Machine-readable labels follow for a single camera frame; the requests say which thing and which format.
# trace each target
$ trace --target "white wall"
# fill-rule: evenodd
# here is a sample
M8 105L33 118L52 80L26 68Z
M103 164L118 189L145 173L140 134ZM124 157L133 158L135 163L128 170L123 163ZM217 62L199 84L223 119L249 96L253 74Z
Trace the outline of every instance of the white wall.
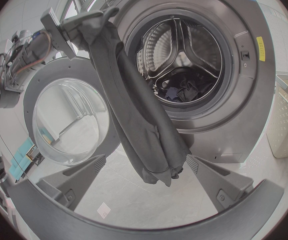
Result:
M9 0L0 12L0 42L11 39L17 30L28 29L35 32L43 28L40 22L42 13L49 7L55 11L59 1ZM10 153L14 154L28 137L23 114L23 96L24 93L14 108L0 109L0 149L8 161L12 157Z

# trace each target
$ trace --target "dark cloth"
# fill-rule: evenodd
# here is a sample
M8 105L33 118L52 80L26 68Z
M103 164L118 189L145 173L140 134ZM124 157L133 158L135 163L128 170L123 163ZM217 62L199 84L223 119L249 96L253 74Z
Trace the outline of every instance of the dark cloth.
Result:
M78 30L89 44L94 66L110 105L110 113L125 152L146 183L167 186L191 154L158 99L124 51L108 8L85 20Z
M182 102L190 102L198 95L198 89L194 81L182 81L181 89L178 90L177 95Z

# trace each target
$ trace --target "cable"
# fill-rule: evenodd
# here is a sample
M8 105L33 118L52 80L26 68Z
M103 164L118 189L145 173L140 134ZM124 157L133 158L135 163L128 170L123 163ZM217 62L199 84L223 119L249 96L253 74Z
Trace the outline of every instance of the cable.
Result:
M48 39L48 49L47 49L47 52L46 52L45 56L44 56L43 58L35 61L35 62L32 62L32 63L30 63L30 64L28 64L28 65L20 68L18 71L15 72L15 74L14 74L13 76L11 76L11 81L14 81L15 77L16 77L20 72L22 72L23 70L26 70L27 68L30 68L30 67L38 64L38 63L43 62L43 61L47 58L47 56L50 54L50 51L51 51L51 48L52 48L52 39L51 39L51 36L50 36L50 34L49 34L46 30L40 30L39 32L45 34L45 35L47 36L47 39ZM14 47L14 45L15 45L15 44L12 45L12 47L9 49L9 51L7 52L7 54L8 54L8 53L10 52L10 50ZM4 56L4 59L3 59L3 62L2 62L2 66L3 66L3 64L4 64L4 62L5 62L5 58L6 58L6 56ZM3 74L3 71L4 71L4 69L2 70L2 72L1 72L1 74L0 74L0 90L1 90L1 82L2 82L2 74Z
M45 56L44 56L43 58L35 61L35 62L32 62L32 63L30 63L30 64L22 67L22 68L19 69L18 71L16 71L16 73L15 73L14 76L12 77L11 81L13 81L13 80L14 80L14 77L15 77L16 75L18 75L20 72L22 72L23 70L26 70L26 69L28 69L28 68L30 68L30 67L38 64L38 63L43 62L43 61L47 58L47 56L50 54L50 51L51 51L51 48L52 48L51 36L50 36L50 34L49 34L47 31L45 31L45 30L40 30L40 32L46 34L47 39L48 39L48 49L47 49L47 52L46 52Z

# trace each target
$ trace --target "washing machine door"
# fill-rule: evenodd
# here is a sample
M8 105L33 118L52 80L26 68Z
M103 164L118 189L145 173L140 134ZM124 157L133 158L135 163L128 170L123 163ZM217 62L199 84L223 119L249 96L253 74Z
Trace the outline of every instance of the washing machine door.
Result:
M108 156L120 143L89 59L63 57L47 63L30 80L23 107L29 137L57 164Z
M126 53L192 154L244 162L263 132L275 85L273 42L258 3L93 0L89 10L108 6L120 9L112 22Z

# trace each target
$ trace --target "window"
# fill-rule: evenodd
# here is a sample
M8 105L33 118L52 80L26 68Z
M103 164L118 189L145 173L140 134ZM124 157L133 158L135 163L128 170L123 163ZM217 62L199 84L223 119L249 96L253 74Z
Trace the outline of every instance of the window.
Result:
M73 17L73 16L75 16L75 15L77 15L77 14L78 14L78 13L77 13L76 10L75 10L74 3L73 3L73 1L71 1L70 6L69 6L69 8L67 9L67 12L66 12L66 15L65 15L64 19Z

